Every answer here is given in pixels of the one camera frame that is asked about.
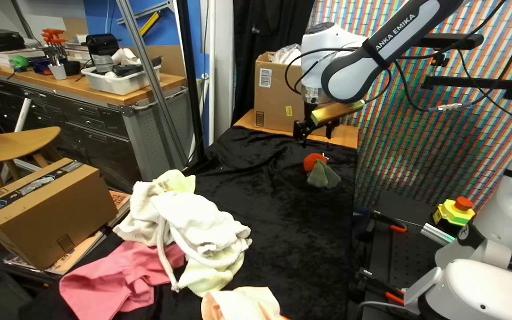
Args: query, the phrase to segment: colorful patterned backdrop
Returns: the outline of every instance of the colorful patterned backdrop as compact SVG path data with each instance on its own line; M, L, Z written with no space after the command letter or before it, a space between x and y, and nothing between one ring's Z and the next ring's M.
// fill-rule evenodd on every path
M350 32L369 36L398 10L402 0L317 0L309 24L332 21ZM467 33L480 24L497 0L475 0L461 8L434 32ZM485 41L467 52L465 59L473 77L498 77L512 52L512 0L508 0L480 31ZM413 48L408 55L431 53ZM436 75L465 76L455 51L451 61ZM428 73L428 60L400 63L410 83L415 102L433 107L446 102L473 100L477 89L435 87L420 89ZM477 207L492 194L502 170L512 158L512 118L491 103L453 113L421 113L409 107L400 77L392 67L389 90L361 113L346 119L359 126L360 155L356 201L373 205L380 190L395 192L428 203L468 196ZM512 76L512 68L506 77ZM375 82L371 96L379 92L384 78ZM492 98L512 112L512 100Z

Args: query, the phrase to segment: orange ball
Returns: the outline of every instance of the orange ball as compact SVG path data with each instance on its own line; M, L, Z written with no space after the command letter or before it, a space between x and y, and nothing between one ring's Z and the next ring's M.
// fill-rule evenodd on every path
M323 155L320 153L312 153L303 160L303 170L305 170L305 172L311 172L313 166L315 166L316 160L321 160L327 164L327 159Z

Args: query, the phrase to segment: red button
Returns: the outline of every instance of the red button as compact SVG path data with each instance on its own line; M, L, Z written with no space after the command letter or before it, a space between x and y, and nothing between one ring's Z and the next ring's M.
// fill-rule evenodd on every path
M473 202L469 201L467 198L463 198L461 196L457 197L455 202L455 207L460 209L461 211L467 211L473 208Z

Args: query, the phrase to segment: wooden countertop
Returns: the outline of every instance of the wooden countertop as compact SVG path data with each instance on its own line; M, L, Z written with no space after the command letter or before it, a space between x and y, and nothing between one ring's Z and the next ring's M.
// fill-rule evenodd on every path
M291 132L265 129L265 128L255 126L254 125L254 109L248 111L248 113L246 113L246 115L244 115L234 125L235 126L243 126L244 128L252 129L252 130L259 130L259 131L268 132L268 133L285 134L287 136L292 136ZM307 139L327 142L330 144L338 144L339 146L346 146L349 148L357 148L358 133L359 133L359 129L355 126L340 125L335 129L335 134L333 135L333 138L331 138L331 139L327 139L325 136L315 136L315 134L310 134L307 137Z
M13 69L0 66L0 76L9 77L12 74ZM13 79L33 83L42 87L47 87L51 90L63 91L73 95L83 96L114 105L133 104L140 100L146 99L148 95L152 95L150 87L145 87L138 91L128 93L125 96L114 95L112 93L92 89L85 77L79 81L75 81L79 77L80 75L76 75L69 76L64 80L56 80L52 75L39 75L38 73L34 73L30 70L26 72L17 72L13 76ZM167 75L165 73L162 73L161 78L159 79L159 83L163 91L185 85L185 82L185 77Z

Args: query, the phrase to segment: white towel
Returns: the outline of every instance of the white towel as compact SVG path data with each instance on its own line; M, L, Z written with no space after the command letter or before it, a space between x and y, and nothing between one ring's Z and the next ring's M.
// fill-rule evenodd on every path
M244 251L252 243L250 228L193 194L194 177L191 188L191 181L183 183L185 177L178 170L172 170L170 179L166 174L151 183L136 183L130 213L114 231L124 240L158 247L172 290L189 287L199 296L220 290L242 266ZM179 282L163 249L173 241L189 259Z

